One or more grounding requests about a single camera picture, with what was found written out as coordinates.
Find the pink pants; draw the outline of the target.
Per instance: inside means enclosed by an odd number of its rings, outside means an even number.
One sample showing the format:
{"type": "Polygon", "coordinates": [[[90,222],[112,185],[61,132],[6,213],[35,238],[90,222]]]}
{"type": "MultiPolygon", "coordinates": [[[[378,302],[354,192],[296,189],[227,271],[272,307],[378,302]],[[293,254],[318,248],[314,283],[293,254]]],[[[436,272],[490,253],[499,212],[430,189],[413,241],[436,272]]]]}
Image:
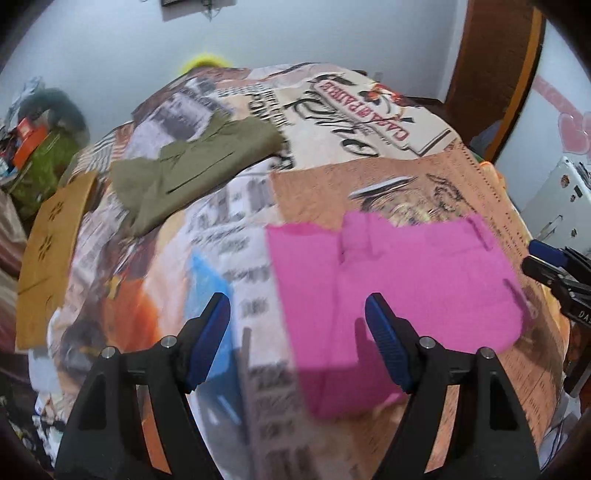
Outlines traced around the pink pants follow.
{"type": "Polygon", "coordinates": [[[320,420],[402,398],[365,321],[374,293],[419,334],[461,352],[504,351],[531,320],[510,261],[477,215],[397,227],[349,212],[338,231],[267,228],[266,246],[304,403],[320,420]]]}

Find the wooden lap tray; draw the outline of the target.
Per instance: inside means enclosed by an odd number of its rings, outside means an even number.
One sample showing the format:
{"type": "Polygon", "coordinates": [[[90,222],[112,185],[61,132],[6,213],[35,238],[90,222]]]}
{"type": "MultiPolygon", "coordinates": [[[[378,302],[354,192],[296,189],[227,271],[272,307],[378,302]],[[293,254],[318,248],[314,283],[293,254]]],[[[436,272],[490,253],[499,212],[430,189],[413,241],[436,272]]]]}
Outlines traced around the wooden lap tray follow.
{"type": "Polygon", "coordinates": [[[23,255],[16,302],[16,349],[46,343],[49,320],[62,306],[80,223],[97,174],[84,173],[40,207],[23,255]]]}

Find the wooden wardrobe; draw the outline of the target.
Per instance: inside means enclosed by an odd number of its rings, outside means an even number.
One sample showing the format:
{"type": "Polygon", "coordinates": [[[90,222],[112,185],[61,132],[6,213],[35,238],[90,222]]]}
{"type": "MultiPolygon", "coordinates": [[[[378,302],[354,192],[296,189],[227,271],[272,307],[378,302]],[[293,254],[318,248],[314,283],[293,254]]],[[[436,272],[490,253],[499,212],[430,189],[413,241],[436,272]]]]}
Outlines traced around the wooden wardrobe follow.
{"type": "Polygon", "coordinates": [[[498,126],[482,157],[494,163],[517,121],[545,33],[531,1],[467,3],[462,41],[444,103],[448,119],[468,144],[498,126]]]}

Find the newspaper print bed blanket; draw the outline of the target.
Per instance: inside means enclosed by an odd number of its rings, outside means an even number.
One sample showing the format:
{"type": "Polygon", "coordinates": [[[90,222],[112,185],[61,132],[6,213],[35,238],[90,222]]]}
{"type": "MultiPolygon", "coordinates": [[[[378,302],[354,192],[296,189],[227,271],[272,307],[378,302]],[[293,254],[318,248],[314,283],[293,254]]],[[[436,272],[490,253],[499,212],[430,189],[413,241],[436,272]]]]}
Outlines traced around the newspaper print bed blanket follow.
{"type": "Polygon", "coordinates": [[[47,334],[52,385],[33,421],[55,455],[97,351],[134,351],[221,291],[231,321],[188,396],[228,479],[367,479],[407,400],[362,321],[381,292],[444,346],[500,354],[535,441],[555,413],[568,327],[519,270],[530,233],[502,177],[456,132],[389,88],[329,64],[209,69],[152,95],[109,160],[151,164],[180,149],[173,108],[204,137],[212,110],[256,117],[283,152],[132,238],[108,190],[80,226],[68,292],[47,334]]]}

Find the olive green folded pants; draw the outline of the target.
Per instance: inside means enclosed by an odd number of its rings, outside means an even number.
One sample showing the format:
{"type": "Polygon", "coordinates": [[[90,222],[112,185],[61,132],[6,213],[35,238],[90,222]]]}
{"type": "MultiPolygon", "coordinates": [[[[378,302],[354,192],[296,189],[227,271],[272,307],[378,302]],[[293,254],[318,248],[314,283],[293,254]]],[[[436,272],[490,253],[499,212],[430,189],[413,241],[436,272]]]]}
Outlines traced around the olive green folded pants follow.
{"type": "Polygon", "coordinates": [[[270,122],[254,116],[232,120],[216,112],[196,140],[165,145],[155,160],[117,161],[109,178],[129,212],[131,234],[142,236],[242,170],[280,153],[283,143],[270,122]]]}

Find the orange box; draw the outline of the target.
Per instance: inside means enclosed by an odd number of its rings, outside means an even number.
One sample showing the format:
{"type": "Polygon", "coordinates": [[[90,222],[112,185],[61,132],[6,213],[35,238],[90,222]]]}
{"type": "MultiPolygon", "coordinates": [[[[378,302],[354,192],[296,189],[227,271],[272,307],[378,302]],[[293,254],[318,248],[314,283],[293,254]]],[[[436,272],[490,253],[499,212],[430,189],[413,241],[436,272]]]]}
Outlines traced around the orange box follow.
{"type": "Polygon", "coordinates": [[[19,144],[13,157],[13,165],[21,170],[35,149],[43,143],[48,130],[44,124],[36,125],[27,118],[18,123],[16,130],[19,144]]]}

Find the grey plush pillow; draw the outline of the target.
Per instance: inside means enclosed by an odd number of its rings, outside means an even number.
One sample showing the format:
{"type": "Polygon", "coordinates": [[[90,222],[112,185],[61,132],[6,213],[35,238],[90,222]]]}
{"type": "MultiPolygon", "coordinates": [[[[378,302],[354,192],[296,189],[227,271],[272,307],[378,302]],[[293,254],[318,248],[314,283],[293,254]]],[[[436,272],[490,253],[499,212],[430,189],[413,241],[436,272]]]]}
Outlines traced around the grey plush pillow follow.
{"type": "Polygon", "coordinates": [[[89,143],[90,133],[84,115],[62,90],[37,90],[22,101],[18,121],[27,119],[33,124],[41,117],[49,130],[64,130],[80,147],[89,143]]]}

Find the yellow foam tube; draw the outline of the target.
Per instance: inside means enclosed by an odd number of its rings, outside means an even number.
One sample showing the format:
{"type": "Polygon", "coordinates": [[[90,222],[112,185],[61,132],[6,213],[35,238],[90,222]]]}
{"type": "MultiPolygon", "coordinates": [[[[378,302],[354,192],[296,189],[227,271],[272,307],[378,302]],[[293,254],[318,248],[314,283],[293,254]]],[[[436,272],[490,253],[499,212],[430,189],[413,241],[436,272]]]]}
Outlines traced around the yellow foam tube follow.
{"type": "Polygon", "coordinates": [[[185,62],[180,68],[180,74],[184,75],[195,68],[229,68],[231,63],[221,56],[202,53],[185,62]]]}

